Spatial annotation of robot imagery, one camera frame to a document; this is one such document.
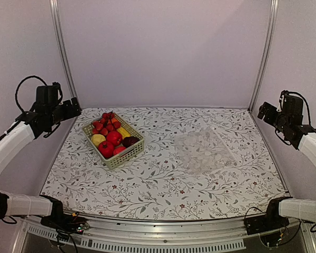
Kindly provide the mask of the clear dotted zip top bag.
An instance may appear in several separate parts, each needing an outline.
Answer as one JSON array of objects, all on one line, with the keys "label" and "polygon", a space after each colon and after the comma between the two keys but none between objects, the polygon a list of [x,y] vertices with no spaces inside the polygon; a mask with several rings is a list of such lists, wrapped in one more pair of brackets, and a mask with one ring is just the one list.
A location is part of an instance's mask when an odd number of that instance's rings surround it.
[{"label": "clear dotted zip top bag", "polygon": [[238,162],[214,127],[177,135],[175,149],[190,174],[235,167]]}]

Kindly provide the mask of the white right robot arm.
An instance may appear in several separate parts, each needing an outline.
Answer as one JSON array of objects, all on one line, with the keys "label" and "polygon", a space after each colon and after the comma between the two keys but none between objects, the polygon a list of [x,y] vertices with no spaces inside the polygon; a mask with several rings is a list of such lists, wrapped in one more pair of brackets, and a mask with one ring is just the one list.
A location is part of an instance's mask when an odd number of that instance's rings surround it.
[{"label": "white right robot arm", "polygon": [[[274,127],[275,134],[282,133],[280,140],[300,151],[316,168],[316,128],[312,126],[310,108],[303,95],[283,90],[279,105],[264,102],[259,107],[258,118]],[[316,227],[316,200],[272,199],[262,217],[262,225],[272,230],[288,218],[309,222]]]}]

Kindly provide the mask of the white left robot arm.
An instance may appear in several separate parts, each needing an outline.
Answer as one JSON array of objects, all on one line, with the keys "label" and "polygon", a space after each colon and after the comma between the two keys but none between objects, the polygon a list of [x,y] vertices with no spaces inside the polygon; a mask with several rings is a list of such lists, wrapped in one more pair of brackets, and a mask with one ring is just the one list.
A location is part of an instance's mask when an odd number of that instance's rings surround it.
[{"label": "white left robot arm", "polygon": [[[61,122],[81,114],[76,97],[63,100],[61,86],[39,86],[36,101],[23,111],[11,127],[0,136],[0,175],[15,156],[40,135],[50,137]],[[28,196],[0,191],[0,220],[9,216],[41,216],[57,229],[68,223],[61,201],[47,196]]]}]

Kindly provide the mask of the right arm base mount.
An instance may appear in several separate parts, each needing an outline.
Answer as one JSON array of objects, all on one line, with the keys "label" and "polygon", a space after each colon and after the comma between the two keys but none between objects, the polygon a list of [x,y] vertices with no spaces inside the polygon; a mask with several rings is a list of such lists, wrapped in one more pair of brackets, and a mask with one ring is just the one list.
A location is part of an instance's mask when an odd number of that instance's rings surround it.
[{"label": "right arm base mount", "polygon": [[264,233],[289,225],[288,218],[279,215],[259,215],[244,219],[244,226],[248,235]]}]

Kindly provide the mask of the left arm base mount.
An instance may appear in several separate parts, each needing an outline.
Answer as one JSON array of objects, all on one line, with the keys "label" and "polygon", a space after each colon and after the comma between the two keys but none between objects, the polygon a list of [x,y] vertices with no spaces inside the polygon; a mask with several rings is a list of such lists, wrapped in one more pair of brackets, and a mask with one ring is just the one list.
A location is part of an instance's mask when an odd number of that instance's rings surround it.
[{"label": "left arm base mount", "polygon": [[58,229],[68,233],[80,233],[86,231],[90,226],[87,219],[80,216],[79,212],[55,213],[41,218],[41,225]]}]

